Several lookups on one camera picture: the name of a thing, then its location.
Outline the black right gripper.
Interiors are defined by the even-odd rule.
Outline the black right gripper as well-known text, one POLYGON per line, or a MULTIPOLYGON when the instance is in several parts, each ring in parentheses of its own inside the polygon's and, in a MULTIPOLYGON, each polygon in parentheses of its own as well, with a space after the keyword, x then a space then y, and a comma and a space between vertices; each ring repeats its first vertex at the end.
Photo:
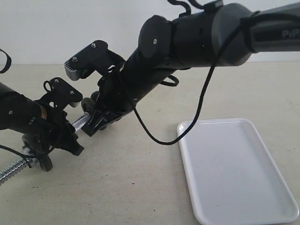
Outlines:
POLYGON ((104 130, 115 121, 133 111, 134 80, 127 75, 108 75, 99 82, 99 96, 90 118, 82 127, 88 136, 104 130))

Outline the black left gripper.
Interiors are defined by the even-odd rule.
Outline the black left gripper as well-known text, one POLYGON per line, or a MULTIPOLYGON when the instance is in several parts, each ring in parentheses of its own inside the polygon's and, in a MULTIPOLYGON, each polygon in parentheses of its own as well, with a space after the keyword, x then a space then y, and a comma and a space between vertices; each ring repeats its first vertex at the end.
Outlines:
POLYGON ((45 144, 49 150, 53 148, 65 150, 73 155, 80 155, 84 147, 77 141, 75 128, 67 120, 67 113, 56 111, 51 106, 38 103, 41 113, 30 121, 30 125, 37 128, 35 134, 30 134, 45 144))

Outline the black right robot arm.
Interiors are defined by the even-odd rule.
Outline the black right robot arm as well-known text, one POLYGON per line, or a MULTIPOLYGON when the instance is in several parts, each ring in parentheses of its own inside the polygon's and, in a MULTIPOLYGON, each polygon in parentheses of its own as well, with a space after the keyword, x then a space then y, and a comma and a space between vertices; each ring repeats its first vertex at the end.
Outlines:
POLYGON ((299 3, 252 12, 218 0, 173 21, 155 15, 142 26, 127 60, 104 41, 88 47, 84 59, 89 71, 102 78, 99 90, 82 105, 90 113, 83 131, 93 136, 129 114, 155 87, 168 85, 166 78, 177 85, 173 73, 178 70, 239 66, 254 53, 299 49, 299 3))

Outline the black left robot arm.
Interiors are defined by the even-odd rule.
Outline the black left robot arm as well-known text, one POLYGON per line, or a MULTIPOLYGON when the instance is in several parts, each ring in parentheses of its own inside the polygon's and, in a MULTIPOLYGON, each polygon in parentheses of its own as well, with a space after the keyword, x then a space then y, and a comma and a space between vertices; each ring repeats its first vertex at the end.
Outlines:
POLYGON ((0 128, 27 135, 26 146, 34 156, 62 149, 79 156, 84 147, 78 143, 75 128, 67 120, 67 105, 76 107, 82 94, 67 82, 49 81, 51 89, 40 99, 31 100, 0 85, 0 128))

